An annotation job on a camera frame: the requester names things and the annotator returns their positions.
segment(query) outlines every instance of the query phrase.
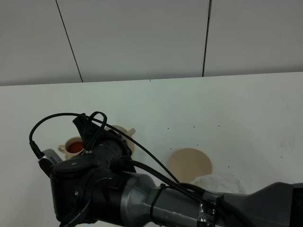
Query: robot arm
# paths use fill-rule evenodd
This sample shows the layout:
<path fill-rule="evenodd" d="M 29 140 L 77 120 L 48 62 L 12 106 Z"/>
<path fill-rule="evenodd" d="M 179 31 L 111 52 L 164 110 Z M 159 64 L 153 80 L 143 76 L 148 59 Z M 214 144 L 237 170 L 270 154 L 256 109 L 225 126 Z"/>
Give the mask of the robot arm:
<path fill-rule="evenodd" d="M 85 124 L 76 119 L 82 136 Z M 164 181 L 169 186 L 157 187 L 148 175 L 135 172 L 136 162 L 119 138 L 114 131 L 103 132 L 91 150 L 66 161 L 50 149 L 35 152 L 50 177 L 60 227 L 98 220 L 127 227 L 148 222 L 168 227 L 302 226 L 303 184 L 276 183 L 252 195 L 213 194 L 169 179 Z M 124 163 L 121 157 L 129 158 Z"/>

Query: white table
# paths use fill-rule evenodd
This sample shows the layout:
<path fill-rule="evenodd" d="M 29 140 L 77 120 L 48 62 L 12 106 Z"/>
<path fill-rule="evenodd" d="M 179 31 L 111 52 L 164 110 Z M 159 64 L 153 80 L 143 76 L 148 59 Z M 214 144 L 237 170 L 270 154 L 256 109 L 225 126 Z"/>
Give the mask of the white table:
<path fill-rule="evenodd" d="M 303 182 L 302 84 L 303 73 L 281 73 L 0 87 L 0 226 L 59 226 L 49 179 L 28 144 L 32 127 L 54 113 L 103 111 L 110 124 L 135 128 L 163 163 L 179 148 L 200 149 L 248 193 Z M 41 150 L 77 136 L 72 120 L 39 127 Z M 139 148 L 134 159 L 164 172 Z"/>

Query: red liquid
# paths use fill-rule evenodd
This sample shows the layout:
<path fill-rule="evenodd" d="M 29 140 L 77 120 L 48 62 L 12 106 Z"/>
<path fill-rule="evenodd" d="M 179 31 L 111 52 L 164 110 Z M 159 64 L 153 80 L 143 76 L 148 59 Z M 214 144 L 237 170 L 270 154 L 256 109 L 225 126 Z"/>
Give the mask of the red liquid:
<path fill-rule="evenodd" d="M 74 142 L 68 148 L 67 151 L 70 153 L 78 153 L 83 150 L 82 142 Z"/>

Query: cup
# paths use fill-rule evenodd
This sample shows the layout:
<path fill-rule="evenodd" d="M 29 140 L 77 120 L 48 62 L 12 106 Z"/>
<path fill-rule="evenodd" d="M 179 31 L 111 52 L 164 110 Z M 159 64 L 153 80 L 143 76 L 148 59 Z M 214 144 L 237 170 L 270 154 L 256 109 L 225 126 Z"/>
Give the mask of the cup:
<path fill-rule="evenodd" d="M 65 160 L 70 159 L 84 150 L 81 137 L 72 137 L 64 145 L 58 146 L 58 151 L 65 154 Z"/>

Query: mug handle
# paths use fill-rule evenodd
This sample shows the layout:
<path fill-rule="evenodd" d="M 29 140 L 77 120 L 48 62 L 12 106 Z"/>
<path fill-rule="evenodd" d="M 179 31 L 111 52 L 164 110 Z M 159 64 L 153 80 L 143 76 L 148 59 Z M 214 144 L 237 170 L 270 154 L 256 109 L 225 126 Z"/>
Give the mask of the mug handle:
<path fill-rule="evenodd" d="M 58 146 L 58 151 L 65 153 L 65 146 L 64 145 L 59 145 Z"/>
<path fill-rule="evenodd" d="M 135 129 L 130 129 L 130 130 L 127 131 L 125 134 L 128 135 L 128 136 L 132 136 L 135 132 L 136 132 Z"/>

